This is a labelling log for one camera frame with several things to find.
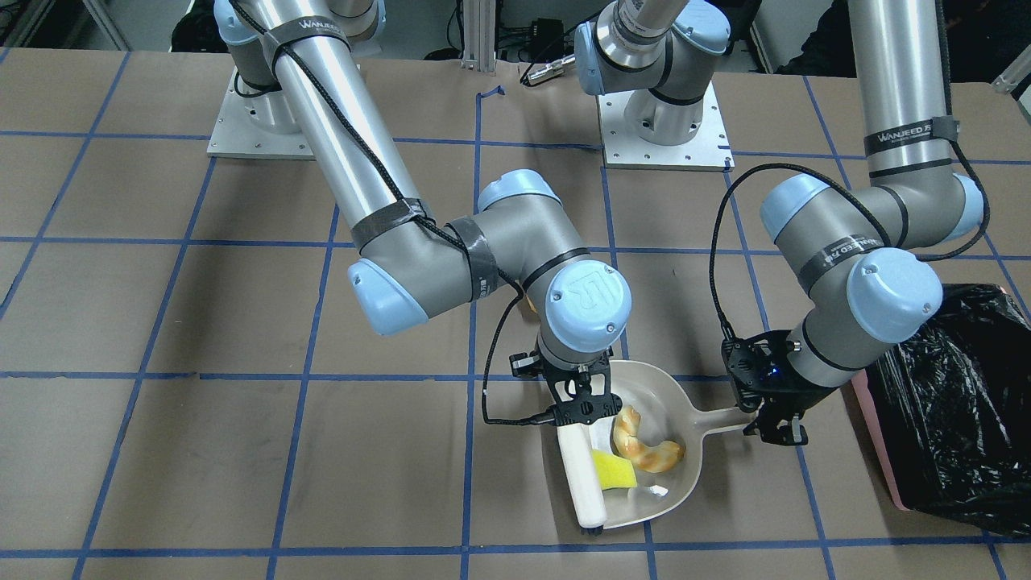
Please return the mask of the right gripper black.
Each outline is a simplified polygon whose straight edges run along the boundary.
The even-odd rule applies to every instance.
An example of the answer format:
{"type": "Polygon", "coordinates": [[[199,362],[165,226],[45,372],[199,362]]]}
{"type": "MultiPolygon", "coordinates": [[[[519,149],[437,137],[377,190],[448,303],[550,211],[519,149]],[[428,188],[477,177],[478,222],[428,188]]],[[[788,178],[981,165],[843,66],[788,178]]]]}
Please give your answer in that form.
{"type": "Polygon", "coordinates": [[[623,401],[611,391],[612,351],[604,351],[601,357],[588,367],[577,370],[563,370],[553,366],[536,351],[511,356],[511,370],[516,377],[533,379],[541,375],[548,384],[553,404],[543,412],[509,422],[514,427],[526,425],[593,425],[621,412],[623,401]]]}

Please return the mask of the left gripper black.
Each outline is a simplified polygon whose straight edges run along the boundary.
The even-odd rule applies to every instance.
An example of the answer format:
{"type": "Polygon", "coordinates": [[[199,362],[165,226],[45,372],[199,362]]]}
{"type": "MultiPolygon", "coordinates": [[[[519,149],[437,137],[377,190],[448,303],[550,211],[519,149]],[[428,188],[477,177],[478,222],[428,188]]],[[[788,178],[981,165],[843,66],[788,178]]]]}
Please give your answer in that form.
{"type": "Polygon", "coordinates": [[[744,427],[744,436],[777,440],[778,445],[809,444],[809,434],[801,423],[804,412],[832,389],[811,383],[789,365],[788,353],[796,349],[788,330],[771,330],[752,338],[724,331],[721,354],[737,407],[744,412],[758,411],[744,427]],[[769,405],[777,410],[760,410],[769,405]]]}

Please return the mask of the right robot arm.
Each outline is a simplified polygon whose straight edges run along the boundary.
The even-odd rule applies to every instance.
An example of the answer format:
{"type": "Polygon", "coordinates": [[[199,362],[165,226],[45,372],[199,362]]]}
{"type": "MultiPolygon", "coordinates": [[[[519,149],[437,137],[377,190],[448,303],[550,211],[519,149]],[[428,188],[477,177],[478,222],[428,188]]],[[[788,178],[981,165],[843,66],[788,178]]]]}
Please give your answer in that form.
{"type": "Polygon", "coordinates": [[[592,425],[619,414],[611,347],[632,295],[590,257],[563,203],[534,170],[512,170],[479,195],[472,216],[438,224],[420,197],[324,1],[217,1],[218,29],[237,63],[270,81],[307,139],[350,225],[358,303],[393,335],[504,285],[539,315],[534,349],[512,374],[542,377],[548,410],[516,425],[592,425]]]}

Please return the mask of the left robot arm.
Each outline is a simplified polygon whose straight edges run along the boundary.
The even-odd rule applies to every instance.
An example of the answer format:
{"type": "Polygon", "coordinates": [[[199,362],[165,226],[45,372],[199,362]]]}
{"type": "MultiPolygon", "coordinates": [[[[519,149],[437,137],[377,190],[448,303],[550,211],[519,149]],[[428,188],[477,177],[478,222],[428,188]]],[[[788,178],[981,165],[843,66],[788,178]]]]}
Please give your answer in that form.
{"type": "MultiPolygon", "coordinates": [[[[738,338],[718,312],[722,354],[744,432],[804,445],[804,412],[914,335],[942,305],[930,260],[914,255],[983,234],[989,203],[959,153],[950,113],[939,1],[850,1],[865,124],[868,187],[847,190],[814,170],[764,199],[771,241],[814,307],[794,329],[738,338]]],[[[704,1],[614,1],[574,32],[579,84],[627,93],[623,131],[654,146],[684,146],[703,125],[706,90],[729,43],[728,19],[704,1]]]]}

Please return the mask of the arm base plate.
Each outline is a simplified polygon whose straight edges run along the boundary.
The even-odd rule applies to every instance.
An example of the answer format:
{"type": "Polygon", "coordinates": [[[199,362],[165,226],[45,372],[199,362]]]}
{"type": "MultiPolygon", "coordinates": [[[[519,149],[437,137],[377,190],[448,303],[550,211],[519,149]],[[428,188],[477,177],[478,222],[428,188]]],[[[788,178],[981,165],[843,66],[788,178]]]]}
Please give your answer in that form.
{"type": "Polygon", "coordinates": [[[222,99],[211,131],[210,157],[260,160],[313,160],[314,153],[298,122],[290,111],[284,93],[243,97],[236,88],[237,70],[222,99]]]}
{"type": "Polygon", "coordinates": [[[689,106],[648,89],[597,96],[605,165],[651,170],[723,170],[735,165],[714,86],[689,106]]]}

